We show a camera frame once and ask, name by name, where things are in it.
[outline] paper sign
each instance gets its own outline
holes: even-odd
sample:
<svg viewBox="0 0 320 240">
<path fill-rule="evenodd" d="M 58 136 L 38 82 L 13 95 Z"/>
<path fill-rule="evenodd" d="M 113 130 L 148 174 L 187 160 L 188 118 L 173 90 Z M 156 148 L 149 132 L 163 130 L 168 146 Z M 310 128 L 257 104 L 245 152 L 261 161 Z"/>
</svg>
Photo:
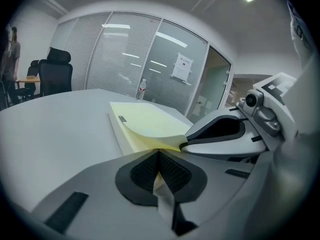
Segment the paper sign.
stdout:
<svg viewBox="0 0 320 240">
<path fill-rule="evenodd" d="M 176 62 L 174 64 L 172 77 L 187 82 L 193 62 L 194 61 L 192 59 L 189 59 L 186 56 L 183 56 L 180 53 L 178 53 L 178 57 L 176 58 Z"/>
</svg>

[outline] white wall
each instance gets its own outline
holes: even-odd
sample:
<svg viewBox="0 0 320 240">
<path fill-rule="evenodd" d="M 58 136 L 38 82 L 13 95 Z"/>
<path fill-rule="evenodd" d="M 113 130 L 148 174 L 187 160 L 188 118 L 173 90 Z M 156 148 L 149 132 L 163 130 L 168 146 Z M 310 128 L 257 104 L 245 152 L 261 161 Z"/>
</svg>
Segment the white wall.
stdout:
<svg viewBox="0 0 320 240">
<path fill-rule="evenodd" d="M 199 36 L 209 41 L 212 46 L 221 53 L 228 61 L 233 63 L 237 58 L 237 50 L 228 40 L 224 38 L 221 30 L 215 29 L 214 25 L 208 25 L 201 19 L 191 15 L 188 12 L 180 10 L 162 3 L 142 0 L 108 0 L 91 3 L 72 10 L 59 19 L 59 23 L 74 19 L 79 16 L 93 13 L 110 11 L 127 11 L 136 13 L 145 13 L 183 26 Z"/>
<path fill-rule="evenodd" d="M 281 24 L 285 24 L 283 31 L 250 31 L 240 38 L 235 74 L 275 75 L 283 72 L 294 78 L 300 75 L 302 70 L 291 39 L 290 22 Z"/>
<path fill-rule="evenodd" d="M 17 78 L 27 76 L 30 63 L 47 57 L 49 45 L 58 20 L 44 12 L 22 5 L 10 21 L 11 26 L 17 28 L 17 41 L 21 45 Z M 40 84 L 36 84 L 35 94 L 40 92 Z"/>
</svg>

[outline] glass wall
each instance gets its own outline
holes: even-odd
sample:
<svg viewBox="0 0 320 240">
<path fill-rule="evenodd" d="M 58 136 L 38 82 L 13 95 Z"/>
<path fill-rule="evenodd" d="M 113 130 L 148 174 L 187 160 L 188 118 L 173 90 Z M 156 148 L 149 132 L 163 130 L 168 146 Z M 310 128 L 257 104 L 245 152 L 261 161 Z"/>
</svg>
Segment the glass wall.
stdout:
<svg viewBox="0 0 320 240">
<path fill-rule="evenodd" d="M 65 49 L 67 39 L 70 35 L 72 28 L 75 25 L 76 20 L 77 19 L 69 20 L 67 22 L 59 24 L 56 27 L 50 43 L 50 47 L 53 47 L 59 50 Z"/>
<path fill-rule="evenodd" d="M 158 18 L 114 12 L 96 44 L 86 88 L 135 97 L 159 23 Z"/>
<path fill-rule="evenodd" d="M 187 118 L 196 123 L 217 110 L 229 77 L 230 64 L 211 46 L 205 61 L 200 83 Z"/>
<path fill-rule="evenodd" d="M 100 13 L 77 19 L 66 42 L 65 50 L 71 54 L 73 66 L 71 87 L 73 91 L 84 90 L 92 52 L 102 25 L 110 13 Z"/>
<path fill-rule="evenodd" d="M 185 114 L 201 75 L 207 42 L 191 32 L 163 21 L 151 47 L 142 78 L 144 100 L 177 109 Z M 192 61 L 187 81 L 172 77 L 178 56 Z"/>
</svg>

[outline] door frame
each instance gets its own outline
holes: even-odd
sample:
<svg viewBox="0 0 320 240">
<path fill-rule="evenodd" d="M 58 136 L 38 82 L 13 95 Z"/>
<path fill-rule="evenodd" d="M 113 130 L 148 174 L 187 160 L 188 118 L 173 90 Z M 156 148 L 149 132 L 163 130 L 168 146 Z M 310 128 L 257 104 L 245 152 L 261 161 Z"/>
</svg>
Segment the door frame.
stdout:
<svg viewBox="0 0 320 240">
<path fill-rule="evenodd" d="M 193 94 L 191 96 L 191 99 L 190 99 L 190 102 L 189 102 L 189 105 L 184 113 L 184 116 L 187 117 L 188 116 L 188 113 L 190 111 L 190 108 L 192 106 L 192 104 L 194 104 L 195 102 L 195 99 L 196 99 L 196 94 L 200 92 L 199 89 L 199 84 L 200 84 L 200 80 L 201 80 L 201 77 L 203 75 L 203 72 L 204 72 L 204 69 L 205 69 L 205 65 L 206 65 L 206 62 L 207 62 L 207 58 L 208 58 L 208 53 L 209 53 L 209 49 L 210 49 L 210 46 L 211 44 L 208 42 L 206 44 L 206 49 L 205 49 L 205 54 L 204 54 L 204 58 L 203 58 L 203 63 L 202 63 L 202 67 L 201 67 L 201 71 L 200 71 L 200 74 L 199 74 L 199 77 L 198 77 L 198 80 L 196 81 L 196 84 L 195 84 L 195 88 L 194 88 L 194 91 L 193 91 Z"/>
<path fill-rule="evenodd" d="M 206 53 L 204 55 L 204 60 L 203 60 L 203 63 L 202 63 L 202 69 L 201 69 L 201 72 L 200 72 L 200 75 L 199 75 L 199 78 L 198 78 L 198 81 L 196 83 L 196 86 L 194 88 L 194 91 L 193 91 L 193 94 L 192 94 L 192 97 L 190 99 L 190 102 L 189 102 L 189 105 L 184 113 L 184 116 L 186 118 L 188 118 L 188 116 L 190 116 L 190 112 L 193 111 L 195 105 L 196 105 L 196 97 L 199 95 L 201 89 L 199 88 L 199 84 L 200 84 L 200 81 L 201 81 L 201 78 L 202 78 L 202 75 L 204 73 L 204 69 L 205 69 L 205 66 L 206 66 L 206 62 L 207 62 L 207 59 L 208 59 L 208 53 L 209 53 L 209 49 L 210 47 L 212 49 L 214 49 L 221 57 L 223 57 L 229 64 L 230 64 L 230 69 L 229 69 L 229 74 L 228 74 L 228 77 L 227 77 L 227 80 L 226 80 L 226 85 L 224 87 L 224 92 L 222 94 L 222 97 L 221 97 L 221 100 L 220 100 L 220 103 L 219 103 L 219 106 L 217 109 L 221 109 L 223 108 L 223 106 L 226 104 L 227 102 L 227 98 L 228 98 L 228 95 L 229 95 L 229 91 L 230 91 L 230 88 L 231 88 L 231 85 L 232 85 L 232 80 L 234 78 L 234 65 L 233 63 L 230 62 L 229 59 L 227 59 L 225 56 L 223 56 L 219 51 L 217 51 L 217 49 L 215 49 L 215 46 L 208 42 L 207 44 L 207 49 L 206 49 Z"/>
</svg>

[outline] wooden table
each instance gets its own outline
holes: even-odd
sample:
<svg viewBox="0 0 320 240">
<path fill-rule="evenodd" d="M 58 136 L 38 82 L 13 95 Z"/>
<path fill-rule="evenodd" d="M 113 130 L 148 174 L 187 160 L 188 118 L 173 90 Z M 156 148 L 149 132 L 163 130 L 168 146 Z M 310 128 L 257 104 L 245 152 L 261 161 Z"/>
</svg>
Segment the wooden table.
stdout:
<svg viewBox="0 0 320 240">
<path fill-rule="evenodd" d="M 19 79 L 19 80 L 16 80 L 15 81 L 18 85 L 18 89 L 20 89 L 20 85 L 19 83 L 40 83 L 40 78 L 39 76 L 33 76 L 33 77 L 28 77 L 28 78 L 22 78 L 22 79 Z"/>
</svg>

